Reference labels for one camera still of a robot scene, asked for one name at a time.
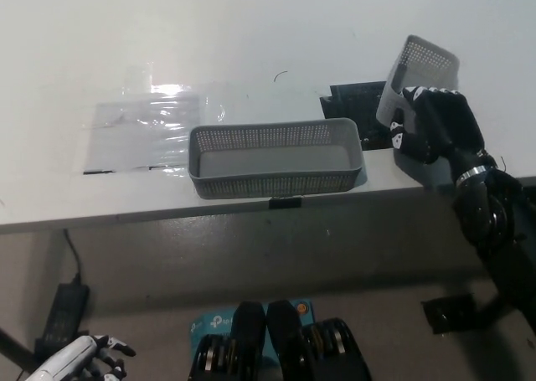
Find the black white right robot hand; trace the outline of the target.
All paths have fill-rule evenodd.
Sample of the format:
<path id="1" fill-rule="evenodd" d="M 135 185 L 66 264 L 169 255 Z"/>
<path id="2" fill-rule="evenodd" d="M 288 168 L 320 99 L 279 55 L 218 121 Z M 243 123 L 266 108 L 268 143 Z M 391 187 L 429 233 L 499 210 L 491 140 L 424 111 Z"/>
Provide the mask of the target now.
<path id="1" fill-rule="evenodd" d="M 474 167 L 492 167 L 493 157 L 466 97 L 456 90 L 406 87 L 400 95 L 415 113 L 414 133 L 405 129 L 405 111 L 395 111 L 390 136 L 393 148 L 423 164 L 446 159 L 456 181 Z"/>

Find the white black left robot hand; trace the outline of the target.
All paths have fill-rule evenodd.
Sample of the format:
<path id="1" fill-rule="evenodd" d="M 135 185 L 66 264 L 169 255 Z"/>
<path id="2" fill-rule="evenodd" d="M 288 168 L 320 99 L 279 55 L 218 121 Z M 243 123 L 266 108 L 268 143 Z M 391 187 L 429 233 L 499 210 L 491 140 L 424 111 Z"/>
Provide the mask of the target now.
<path id="1" fill-rule="evenodd" d="M 136 351 L 109 335 L 83 335 L 48 358 L 27 380 L 123 380 L 126 377 L 122 358 L 110 351 L 133 358 Z"/>

